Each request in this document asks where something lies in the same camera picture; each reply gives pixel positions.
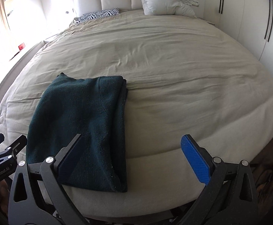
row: fitted sheet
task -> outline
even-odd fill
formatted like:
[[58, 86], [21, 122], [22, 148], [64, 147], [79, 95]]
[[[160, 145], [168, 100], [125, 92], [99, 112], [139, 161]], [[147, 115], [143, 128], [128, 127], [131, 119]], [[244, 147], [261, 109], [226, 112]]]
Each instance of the fitted sheet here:
[[127, 80], [128, 192], [64, 186], [84, 216], [139, 216], [196, 199], [204, 185], [180, 149], [184, 134], [232, 163], [252, 160], [273, 137], [273, 79], [247, 49], [204, 20], [136, 10], [73, 25], [32, 58], [0, 104], [0, 150], [27, 135], [61, 72]]

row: metal bolt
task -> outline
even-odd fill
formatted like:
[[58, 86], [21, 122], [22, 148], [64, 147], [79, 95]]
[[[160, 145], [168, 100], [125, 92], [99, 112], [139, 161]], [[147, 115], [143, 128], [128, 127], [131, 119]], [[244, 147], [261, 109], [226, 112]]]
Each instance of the metal bolt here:
[[215, 157], [214, 158], [214, 162], [215, 163], [220, 163], [222, 160], [221, 160], [221, 158], [220, 157]]
[[53, 162], [53, 160], [54, 160], [53, 157], [47, 157], [46, 158], [47, 163], [51, 163], [51, 162]]
[[246, 160], [242, 160], [242, 165], [244, 165], [244, 166], [248, 166], [248, 162], [246, 161]]
[[25, 165], [25, 161], [20, 161], [19, 162], [19, 166], [21, 167], [21, 166], [24, 166]]

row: curtain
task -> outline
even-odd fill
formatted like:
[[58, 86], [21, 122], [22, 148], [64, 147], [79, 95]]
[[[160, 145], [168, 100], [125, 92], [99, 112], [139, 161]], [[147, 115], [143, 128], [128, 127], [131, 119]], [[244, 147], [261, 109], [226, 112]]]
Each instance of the curtain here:
[[1, 60], [8, 61], [19, 52], [11, 30], [8, 26], [5, 14], [4, 0], [0, 0], [0, 51], [2, 52]]

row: textured blue pad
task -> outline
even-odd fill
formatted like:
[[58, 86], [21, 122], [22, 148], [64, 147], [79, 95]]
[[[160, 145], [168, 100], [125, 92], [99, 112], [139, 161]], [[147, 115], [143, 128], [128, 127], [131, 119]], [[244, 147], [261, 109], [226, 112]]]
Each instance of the textured blue pad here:
[[190, 139], [184, 135], [181, 138], [181, 149], [190, 163], [194, 173], [196, 174], [198, 180], [205, 185], [208, 185], [211, 176], [209, 171], [209, 166], [202, 158], [201, 154], [194, 146], [194, 144], [190, 141]]

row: red object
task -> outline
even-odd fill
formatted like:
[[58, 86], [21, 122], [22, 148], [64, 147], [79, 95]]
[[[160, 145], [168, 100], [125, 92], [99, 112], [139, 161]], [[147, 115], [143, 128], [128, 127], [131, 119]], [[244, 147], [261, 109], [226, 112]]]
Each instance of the red object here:
[[25, 47], [25, 44], [24, 43], [22, 43], [20, 46], [18, 46], [19, 47], [19, 50], [22, 50], [24, 47]]

